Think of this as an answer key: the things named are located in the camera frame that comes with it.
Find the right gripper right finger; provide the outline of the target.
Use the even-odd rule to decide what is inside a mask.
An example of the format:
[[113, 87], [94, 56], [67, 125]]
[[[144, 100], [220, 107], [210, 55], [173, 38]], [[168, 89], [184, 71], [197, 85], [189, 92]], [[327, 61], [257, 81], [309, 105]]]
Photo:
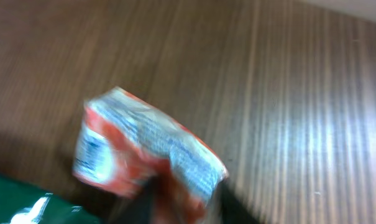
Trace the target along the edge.
[[251, 215], [237, 198], [226, 180], [223, 180], [218, 187], [222, 224], [261, 224], [260, 219]]

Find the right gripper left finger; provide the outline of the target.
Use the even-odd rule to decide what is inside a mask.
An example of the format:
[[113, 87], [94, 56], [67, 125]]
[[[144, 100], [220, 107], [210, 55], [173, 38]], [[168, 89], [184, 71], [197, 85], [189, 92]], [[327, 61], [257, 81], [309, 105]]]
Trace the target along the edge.
[[151, 178], [109, 224], [151, 224], [157, 187], [158, 178]]

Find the orange snack packet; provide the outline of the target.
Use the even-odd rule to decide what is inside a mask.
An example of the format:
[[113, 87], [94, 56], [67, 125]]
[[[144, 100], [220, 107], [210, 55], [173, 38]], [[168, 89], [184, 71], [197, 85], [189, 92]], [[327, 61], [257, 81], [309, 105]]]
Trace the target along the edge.
[[156, 177], [182, 219], [198, 223], [228, 171], [182, 124], [116, 87], [84, 104], [73, 175], [128, 198]]

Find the green glove package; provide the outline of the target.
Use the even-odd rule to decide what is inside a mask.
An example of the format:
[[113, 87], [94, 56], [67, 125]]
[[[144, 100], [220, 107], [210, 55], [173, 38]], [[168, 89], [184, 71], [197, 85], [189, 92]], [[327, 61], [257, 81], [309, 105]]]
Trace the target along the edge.
[[34, 185], [0, 175], [2, 224], [98, 224], [103, 221], [83, 207]]

